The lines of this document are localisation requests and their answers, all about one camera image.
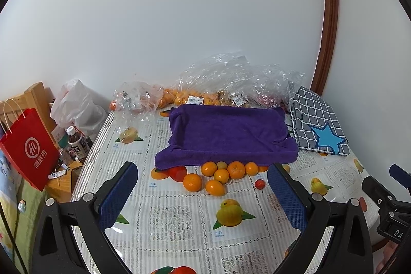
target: white wall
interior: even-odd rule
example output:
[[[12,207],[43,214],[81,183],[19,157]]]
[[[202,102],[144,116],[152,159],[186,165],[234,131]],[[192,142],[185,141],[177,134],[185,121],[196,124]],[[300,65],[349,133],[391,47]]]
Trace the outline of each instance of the white wall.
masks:
[[[169,84],[196,60],[242,50],[307,74],[324,0],[9,0],[0,14],[0,99],[79,78],[109,99],[123,81]]]
[[[397,196],[388,174],[411,172],[411,22],[398,0],[340,0],[338,36],[323,97],[367,171]]]

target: human hand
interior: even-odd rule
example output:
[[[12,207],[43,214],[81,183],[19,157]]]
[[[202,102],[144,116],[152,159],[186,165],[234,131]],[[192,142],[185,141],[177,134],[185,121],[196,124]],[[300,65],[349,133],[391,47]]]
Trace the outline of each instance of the human hand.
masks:
[[[376,270],[375,270],[375,274],[378,274],[383,267],[385,266],[385,264],[387,263],[387,261],[391,258],[391,256],[394,254],[394,251],[396,250],[396,248],[398,247],[398,244],[395,244],[394,242],[389,241],[385,246],[384,246],[384,257],[383,260],[378,264]]]

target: wooden headboard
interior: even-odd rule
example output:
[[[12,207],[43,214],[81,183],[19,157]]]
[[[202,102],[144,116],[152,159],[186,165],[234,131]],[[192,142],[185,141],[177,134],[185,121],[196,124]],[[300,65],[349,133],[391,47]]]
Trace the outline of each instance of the wooden headboard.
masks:
[[[14,99],[24,111],[27,108],[35,108],[42,120],[44,127],[47,129],[53,143],[55,140],[51,135],[51,131],[57,126],[54,120],[50,117],[50,106],[46,97],[43,83],[36,83],[30,86],[23,94],[11,97]],[[16,121],[16,115],[20,116],[20,108],[12,101],[9,100],[7,104],[0,102],[0,120],[6,126],[6,119],[9,125]]]

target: blue textured finger pad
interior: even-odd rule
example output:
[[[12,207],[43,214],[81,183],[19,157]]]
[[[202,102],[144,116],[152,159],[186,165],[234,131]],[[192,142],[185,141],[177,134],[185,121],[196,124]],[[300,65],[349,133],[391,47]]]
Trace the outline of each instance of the blue textured finger pad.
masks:
[[[118,183],[114,185],[104,202],[99,207],[99,226],[102,231],[111,228],[124,204],[127,201],[131,191],[136,185],[138,170],[135,164],[131,164],[120,177]]]
[[[291,188],[287,180],[281,175],[275,165],[271,165],[267,171],[268,184],[280,202],[291,226],[303,233],[307,227],[305,207],[297,194]]]
[[[390,176],[397,180],[403,187],[411,188],[411,175],[398,165],[391,165]]]

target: plaid fabric bag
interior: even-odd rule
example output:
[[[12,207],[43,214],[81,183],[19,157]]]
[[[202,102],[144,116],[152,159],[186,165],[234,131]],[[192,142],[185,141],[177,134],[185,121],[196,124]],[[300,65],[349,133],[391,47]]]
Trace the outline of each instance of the plaid fabric bag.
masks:
[[[340,123],[324,99],[301,86],[290,109],[293,133],[298,146],[325,154],[348,156],[348,141]]]

